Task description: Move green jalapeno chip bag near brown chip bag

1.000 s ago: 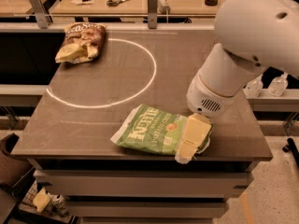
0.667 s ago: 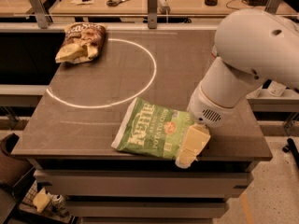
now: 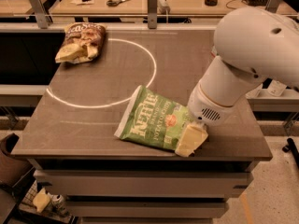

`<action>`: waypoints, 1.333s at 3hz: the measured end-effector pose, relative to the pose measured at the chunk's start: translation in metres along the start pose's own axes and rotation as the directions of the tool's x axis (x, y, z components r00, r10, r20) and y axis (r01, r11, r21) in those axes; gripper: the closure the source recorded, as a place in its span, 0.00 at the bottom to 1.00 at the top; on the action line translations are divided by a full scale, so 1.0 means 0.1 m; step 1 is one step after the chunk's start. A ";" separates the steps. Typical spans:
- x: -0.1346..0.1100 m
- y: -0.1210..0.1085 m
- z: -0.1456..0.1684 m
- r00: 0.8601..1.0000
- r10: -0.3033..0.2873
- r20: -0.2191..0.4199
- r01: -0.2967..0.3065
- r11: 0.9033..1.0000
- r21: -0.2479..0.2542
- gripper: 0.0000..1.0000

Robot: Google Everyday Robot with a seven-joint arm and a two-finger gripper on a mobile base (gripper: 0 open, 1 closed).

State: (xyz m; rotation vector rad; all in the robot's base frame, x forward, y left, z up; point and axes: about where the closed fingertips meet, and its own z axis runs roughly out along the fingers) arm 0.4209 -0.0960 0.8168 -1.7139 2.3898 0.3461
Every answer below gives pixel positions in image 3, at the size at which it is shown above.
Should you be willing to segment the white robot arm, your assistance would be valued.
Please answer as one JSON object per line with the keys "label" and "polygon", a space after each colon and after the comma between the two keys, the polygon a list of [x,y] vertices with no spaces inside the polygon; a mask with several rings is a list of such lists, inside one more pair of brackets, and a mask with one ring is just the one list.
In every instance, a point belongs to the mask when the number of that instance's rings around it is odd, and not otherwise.
{"label": "white robot arm", "polygon": [[175,153],[188,157],[222,124],[237,101],[271,78],[299,89],[299,29],[290,18],[267,10],[238,8],[218,23],[216,56],[194,87],[187,107],[193,122],[183,128]]}

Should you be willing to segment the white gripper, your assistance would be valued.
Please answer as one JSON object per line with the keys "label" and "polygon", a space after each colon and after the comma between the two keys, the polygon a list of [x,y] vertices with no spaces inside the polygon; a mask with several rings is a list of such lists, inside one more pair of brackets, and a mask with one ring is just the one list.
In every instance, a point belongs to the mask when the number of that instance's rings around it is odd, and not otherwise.
{"label": "white gripper", "polygon": [[187,107],[193,118],[203,123],[191,122],[185,126],[175,149],[175,153],[180,157],[189,157],[206,141],[206,125],[221,125],[234,111],[232,107],[217,105],[211,101],[204,94],[200,84],[194,87]]}

